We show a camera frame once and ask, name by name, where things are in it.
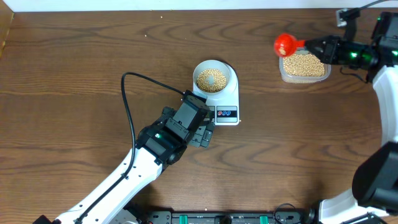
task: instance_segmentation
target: wire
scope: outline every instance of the wire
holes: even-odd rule
[[[162,87],[168,88],[169,90],[173,90],[176,91],[177,93],[183,95],[183,92],[181,92],[180,90],[173,88],[171,86],[165,85],[161,82],[158,82],[156,80],[153,80],[149,77],[146,77],[145,75],[141,75],[138,73],[134,73],[134,72],[126,72],[123,74],[122,76],[122,80],[121,80],[121,91],[122,91],[122,97],[123,97],[123,103],[124,103],[124,107],[126,108],[126,113],[127,113],[127,118],[129,120],[129,124],[130,124],[130,132],[131,132],[131,142],[132,142],[132,153],[131,153],[131,159],[130,159],[130,163],[129,166],[127,167],[126,171],[120,176],[120,178],[115,181],[115,183],[110,186],[103,194],[101,194],[101,196],[99,196],[81,215],[79,218],[76,219],[75,224],[82,224],[83,223],[83,219],[87,216],[87,214],[95,207],[95,205],[97,205],[103,198],[105,198],[105,196],[107,194],[110,193],[110,191],[112,191],[123,179],[128,178],[128,173],[130,172],[132,165],[134,163],[134,160],[136,158],[136,133],[134,131],[134,124],[132,122],[132,118],[131,118],[131,113],[130,113],[130,109],[129,109],[129,104],[127,102],[127,97],[126,97],[126,91],[124,89],[124,79],[126,78],[126,75],[135,75],[137,77],[140,78],[144,78],[146,80],[149,80],[153,83],[156,83]]]
[[[369,80],[366,80],[366,81],[363,80],[363,78],[360,77],[358,74],[355,74],[355,73],[345,73],[345,72],[343,72],[343,66],[340,67],[340,73],[343,74],[343,75],[351,75],[351,76],[354,76],[354,77],[356,77],[357,79],[359,79],[359,80],[361,80],[362,82],[364,82],[365,84],[369,83]]]
[[[294,210],[295,210],[297,213],[299,213],[299,211],[297,211],[296,207],[294,207],[291,203],[283,203],[283,204],[279,205],[279,206],[275,209],[274,213],[272,214],[272,216],[274,217],[275,222],[277,222],[278,224],[283,224],[283,223],[281,223],[281,222],[275,217],[275,214],[276,214],[276,212],[278,211],[278,209],[279,209],[280,207],[283,207],[283,206],[286,206],[286,205],[293,207]],[[301,214],[300,214],[300,221],[297,222],[297,223],[293,223],[293,224],[299,224],[299,223],[301,223],[301,219],[302,219],[302,217],[301,217]]]
[[[359,10],[366,9],[367,7],[371,7],[371,6],[374,6],[375,4],[379,4],[379,3],[382,3],[382,2],[385,2],[385,1],[396,1],[396,0],[378,0],[378,1],[374,1],[374,2],[371,2],[371,3],[367,4],[367,5],[365,5],[365,6],[360,7]]]

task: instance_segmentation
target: white backdrop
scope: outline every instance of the white backdrop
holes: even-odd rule
[[[359,7],[374,0],[3,0],[14,12]],[[376,7],[398,7],[398,1]]]

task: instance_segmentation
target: red cup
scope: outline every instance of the red cup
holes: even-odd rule
[[[298,47],[304,47],[304,40],[297,40],[290,34],[281,34],[275,40],[274,51],[280,57],[288,57],[296,52]],[[285,54],[281,54],[281,48],[285,51]]]

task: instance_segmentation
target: digital scale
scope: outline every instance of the digital scale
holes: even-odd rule
[[[216,93],[208,93],[199,89],[197,78],[206,69],[220,70],[226,77],[224,89]],[[238,125],[239,120],[239,81],[236,72],[226,63],[217,60],[207,60],[200,63],[193,72],[193,93],[206,98],[206,104],[215,112],[212,122],[216,125]]]

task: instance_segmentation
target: black cable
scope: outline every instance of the black cable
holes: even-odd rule
[[[343,74],[343,75],[351,75],[351,76],[354,76],[354,77],[356,77],[357,79],[361,80],[361,81],[364,82],[364,83],[369,83],[368,80],[366,80],[366,81],[363,80],[363,78],[362,78],[361,76],[359,76],[358,74],[355,74],[355,73],[345,73],[345,72],[343,72],[343,66],[340,67],[340,73]]]
[[[173,88],[171,86],[165,85],[161,82],[158,82],[156,80],[153,80],[149,77],[146,77],[145,75],[141,75],[138,73],[134,73],[134,72],[126,72],[123,74],[122,76],[122,80],[121,80],[121,91],[122,91],[122,97],[123,97],[123,103],[124,103],[124,107],[126,108],[126,113],[127,113],[127,118],[129,120],[129,124],[130,124],[130,132],[131,132],[131,142],[132,142],[132,154],[131,154],[131,160],[129,163],[129,166],[127,167],[126,171],[122,174],[122,176],[120,176],[120,178],[115,181],[115,183],[110,186],[101,196],[99,196],[81,215],[79,218],[76,219],[75,224],[82,224],[83,223],[83,219],[87,216],[87,214],[91,211],[91,209],[93,209],[95,207],[95,205],[97,205],[103,198],[105,198],[105,196],[107,194],[110,193],[110,191],[112,191],[124,178],[127,178],[128,173],[130,172],[132,165],[134,163],[134,159],[136,158],[136,133],[134,132],[134,124],[132,122],[132,118],[131,118],[131,113],[130,113],[130,109],[129,109],[129,104],[127,102],[127,97],[126,97],[126,91],[124,89],[124,79],[126,78],[126,75],[135,75],[137,77],[141,77],[144,78],[146,80],[149,80],[153,83],[156,83],[158,85],[161,85],[162,87],[168,88],[169,90],[173,90],[176,91],[177,93],[183,95],[183,92],[181,92],[180,90]]]
[[[272,214],[272,216],[274,217],[275,222],[278,223],[278,224],[283,224],[283,223],[281,223],[281,222],[275,217],[275,214],[276,214],[276,212],[278,211],[278,209],[279,209],[280,207],[283,207],[283,206],[286,206],[286,205],[293,207],[294,210],[295,210],[297,213],[299,213],[299,211],[297,211],[296,207],[294,207],[291,203],[283,203],[283,204],[279,205],[279,206],[275,209],[274,213]],[[299,223],[301,223],[301,219],[302,219],[302,216],[301,216],[301,214],[300,214],[300,221],[297,222],[297,223],[293,223],[293,224],[299,224]]]
[[[382,3],[382,2],[385,2],[385,1],[396,1],[396,0],[378,0],[378,1],[374,1],[374,2],[371,2],[371,3],[367,4],[367,5],[365,5],[365,6],[360,7],[359,10],[366,9],[367,7],[371,7],[371,6],[374,6],[375,4],[379,4],[379,3]]]

